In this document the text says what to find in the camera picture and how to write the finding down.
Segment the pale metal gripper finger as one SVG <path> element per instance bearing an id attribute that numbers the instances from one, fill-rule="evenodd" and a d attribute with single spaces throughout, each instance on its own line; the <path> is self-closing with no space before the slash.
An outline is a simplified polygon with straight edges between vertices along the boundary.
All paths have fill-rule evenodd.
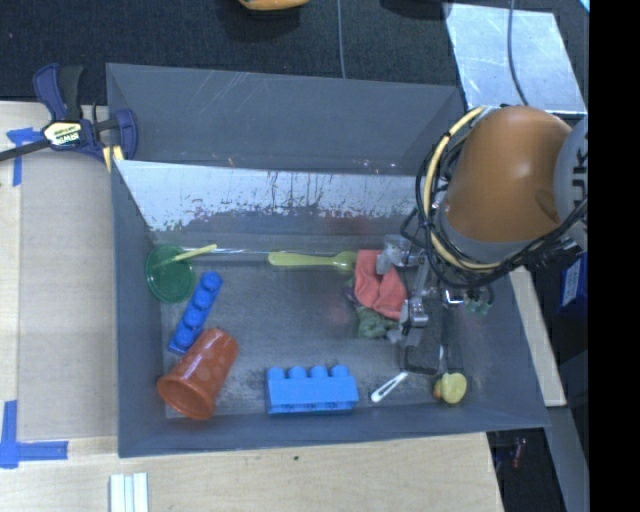
<path id="1" fill-rule="evenodd" d="M 376 256 L 376 273 L 384 275 L 392 267 L 409 269 L 416 266 L 416 255 L 412 253 L 412 243 L 402 235 L 387 234 L 383 237 L 383 248 Z"/>
<path id="2" fill-rule="evenodd" d="M 387 340 L 392 346 L 404 348 L 417 346 L 430 322 L 423 299 L 410 298 L 401 306 L 400 320 L 387 332 Z"/>

